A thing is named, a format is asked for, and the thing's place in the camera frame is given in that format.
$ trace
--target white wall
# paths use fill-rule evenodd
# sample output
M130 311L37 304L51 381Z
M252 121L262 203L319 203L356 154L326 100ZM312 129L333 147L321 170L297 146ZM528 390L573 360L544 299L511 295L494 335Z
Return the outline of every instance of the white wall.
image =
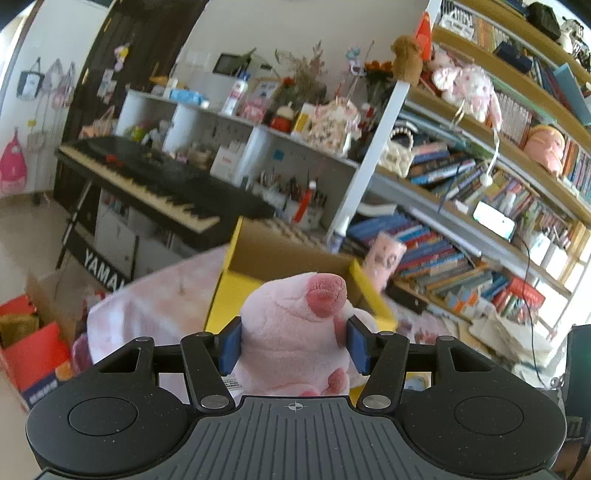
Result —
M33 21L21 51L18 55L8 84L6 98L0 113L0 155L8 141L19 129L19 140L23 147L27 142L29 128L27 121L35 117L38 101L24 102L16 98L17 85L23 70L29 70L37 57L41 57L41 71L46 71L59 58L67 70L70 62L76 64L76 76L84 65L90 47L102 25L107 9L86 0L45 0ZM44 99L39 110L38 124L41 125L45 113ZM49 139L39 154L25 153L28 179L25 192L50 190L53 188L56 159L53 154L61 141L63 124L67 110L56 112L49 106L46 130ZM35 172L39 162L38 178Z
M370 59L393 60L390 45L402 34L412 34L427 0L210 0L197 21L179 60L197 52L210 53L206 70L212 71L220 53L256 53L277 66L276 48L300 57L312 55L322 40L329 74L324 81L334 92L346 64L349 47L359 46L362 59L372 40ZM187 74L178 69L180 80Z

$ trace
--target brown teddy bear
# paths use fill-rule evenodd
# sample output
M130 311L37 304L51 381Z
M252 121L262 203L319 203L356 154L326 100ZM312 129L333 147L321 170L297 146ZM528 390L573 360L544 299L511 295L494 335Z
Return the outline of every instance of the brown teddy bear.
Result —
M408 82L413 86L418 85L418 80L423 71L422 48L414 37L402 35L390 47L396 55L392 72L394 78Z

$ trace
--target black bag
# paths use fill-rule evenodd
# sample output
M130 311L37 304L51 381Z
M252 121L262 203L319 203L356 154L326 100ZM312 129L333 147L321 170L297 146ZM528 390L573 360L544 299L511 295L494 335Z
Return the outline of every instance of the black bag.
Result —
M527 21L535 28L554 41L560 38L560 26L552 7L534 2L527 8L527 11Z

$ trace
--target metal screw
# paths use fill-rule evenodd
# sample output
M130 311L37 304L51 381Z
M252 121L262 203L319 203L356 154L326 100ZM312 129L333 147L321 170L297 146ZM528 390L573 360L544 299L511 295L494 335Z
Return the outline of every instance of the metal screw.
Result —
M230 401L222 395L208 395L203 397L201 406L203 408L209 408L209 410L219 410L220 408L227 407Z
M388 408L392 402L383 395L368 395L363 399L363 405L372 410L382 410Z

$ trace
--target crosshair marking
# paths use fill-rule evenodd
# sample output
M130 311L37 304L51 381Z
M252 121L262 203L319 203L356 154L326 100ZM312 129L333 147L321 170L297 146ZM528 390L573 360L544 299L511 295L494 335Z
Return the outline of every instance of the crosshair marking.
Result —
M287 408L289 408L291 411L300 411L302 408L304 408L304 406L301 403L295 401L287 405Z

